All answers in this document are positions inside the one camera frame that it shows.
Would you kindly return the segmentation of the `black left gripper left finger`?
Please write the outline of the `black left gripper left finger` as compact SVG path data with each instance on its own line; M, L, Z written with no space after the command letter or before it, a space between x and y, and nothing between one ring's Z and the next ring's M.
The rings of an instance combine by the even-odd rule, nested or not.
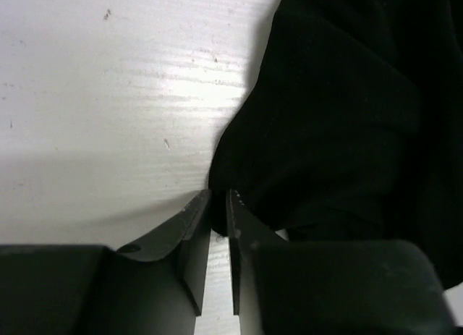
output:
M193 334L202 312L211 192L117 250L2 245L3 334Z

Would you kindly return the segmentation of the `black tank top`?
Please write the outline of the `black tank top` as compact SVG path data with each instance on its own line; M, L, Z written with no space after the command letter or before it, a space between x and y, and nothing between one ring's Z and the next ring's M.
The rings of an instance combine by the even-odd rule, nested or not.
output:
M462 0L281 0L209 171L290 240L405 239L462 282Z

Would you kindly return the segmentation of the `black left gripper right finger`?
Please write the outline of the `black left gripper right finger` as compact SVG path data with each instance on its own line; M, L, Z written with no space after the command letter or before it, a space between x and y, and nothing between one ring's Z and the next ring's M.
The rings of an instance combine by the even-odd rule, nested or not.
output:
M460 334L427 257L405 241L284 240L226 196L243 334Z

